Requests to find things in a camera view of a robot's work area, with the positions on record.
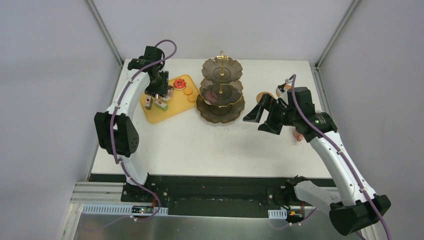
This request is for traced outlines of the white glazed donut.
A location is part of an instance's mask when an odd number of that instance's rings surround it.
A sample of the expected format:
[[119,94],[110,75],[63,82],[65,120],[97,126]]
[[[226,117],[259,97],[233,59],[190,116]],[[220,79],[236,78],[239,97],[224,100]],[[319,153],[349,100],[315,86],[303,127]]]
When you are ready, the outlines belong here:
[[172,85],[167,86],[167,94],[161,97],[164,102],[168,102],[172,99],[174,95],[174,87]]

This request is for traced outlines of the pink frosted donut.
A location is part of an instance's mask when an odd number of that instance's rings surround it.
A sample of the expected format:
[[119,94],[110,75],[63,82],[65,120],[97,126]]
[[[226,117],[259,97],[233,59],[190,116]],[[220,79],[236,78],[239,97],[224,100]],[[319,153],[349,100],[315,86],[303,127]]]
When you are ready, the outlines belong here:
[[213,105],[222,105],[229,97],[226,93],[208,92],[204,98]]

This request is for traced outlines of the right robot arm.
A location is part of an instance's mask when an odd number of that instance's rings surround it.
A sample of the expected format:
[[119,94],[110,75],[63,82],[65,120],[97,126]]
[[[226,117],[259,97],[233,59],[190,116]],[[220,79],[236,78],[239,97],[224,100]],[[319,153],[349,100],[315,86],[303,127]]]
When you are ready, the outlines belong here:
[[317,112],[307,87],[295,87],[287,92],[288,102],[263,94],[246,116],[245,122],[259,123],[268,112],[259,131],[279,135],[284,126],[294,127],[324,162],[338,193],[318,187],[303,176],[285,183],[284,200],[290,205],[300,201],[328,214],[335,230],[347,236],[382,220],[391,207],[386,195],[379,195],[359,173],[345,151],[337,127],[326,112]]

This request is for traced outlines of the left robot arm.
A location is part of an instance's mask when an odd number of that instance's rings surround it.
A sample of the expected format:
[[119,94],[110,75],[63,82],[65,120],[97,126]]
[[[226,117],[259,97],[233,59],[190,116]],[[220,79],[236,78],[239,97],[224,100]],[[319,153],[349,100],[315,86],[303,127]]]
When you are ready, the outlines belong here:
[[128,63],[126,82],[111,105],[94,116],[99,146],[122,167],[127,182],[136,185],[133,195],[143,203],[152,198],[153,189],[145,184],[148,172],[137,153],[140,137],[132,120],[143,94],[152,97],[168,94],[169,73],[162,71],[164,60],[161,49],[147,46],[140,58]]

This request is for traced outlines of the yellow serving tray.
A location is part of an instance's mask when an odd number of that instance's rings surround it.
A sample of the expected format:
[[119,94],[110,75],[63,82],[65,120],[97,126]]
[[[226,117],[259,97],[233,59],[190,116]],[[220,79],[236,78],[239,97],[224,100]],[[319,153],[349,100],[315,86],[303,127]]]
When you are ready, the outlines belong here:
[[[199,89],[188,74],[183,74],[181,76],[178,76],[174,79],[169,80],[169,85],[173,86],[174,81],[179,78],[184,79],[186,81],[186,87],[191,87],[193,90],[192,94],[195,94],[198,97],[198,95],[200,94]],[[144,102],[147,95],[143,94],[140,97],[139,102],[141,104],[142,110],[144,111],[147,121],[150,124],[157,124],[161,121],[164,121],[168,118],[171,118],[177,114],[180,114],[182,112],[185,112],[195,107],[196,101],[189,102],[188,95],[185,95],[183,90],[174,90],[172,99],[170,101],[163,101],[168,105],[167,111],[162,111],[159,108],[157,108],[154,104],[155,102],[154,99],[152,100],[151,110],[145,110]]]

